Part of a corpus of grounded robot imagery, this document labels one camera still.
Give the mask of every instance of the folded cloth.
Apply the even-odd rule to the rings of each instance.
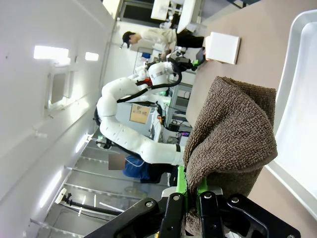
[[[275,97],[275,89],[216,77],[184,151],[192,198],[204,177],[208,185],[221,187],[225,197],[249,195],[262,167],[277,156]],[[201,234],[195,206],[186,230]]]

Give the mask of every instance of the blue shirt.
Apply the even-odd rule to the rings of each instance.
[[[150,179],[148,172],[148,163],[138,160],[134,156],[126,157],[126,160],[127,161],[125,162],[125,169],[122,171],[124,175],[136,179]]]

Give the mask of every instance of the black cap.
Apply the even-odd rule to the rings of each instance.
[[[128,48],[130,47],[130,43],[129,43],[130,36],[132,36],[132,35],[134,35],[134,34],[135,34],[134,32],[127,31],[127,32],[124,33],[123,36],[122,36],[122,40],[123,40],[124,43],[127,43]]]

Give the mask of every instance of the beige shirt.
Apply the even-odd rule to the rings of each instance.
[[[150,28],[140,33],[142,39],[160,46],[162,51],[167,51],[171,43],[176,42],[175,29]]]

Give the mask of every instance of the brown table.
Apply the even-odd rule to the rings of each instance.
[[[197,71],[186,112],[189,123],[195,124],[216,76],[278,89],[291,24],[311,9],[317,9],[317,0],[262,0],[209,24],[206,35],[215,31],[240,36],[240,52],[236,65],[211,61]],[[317,236],[316,220],[266,168],[249,198],[296,227],[303,238]]]

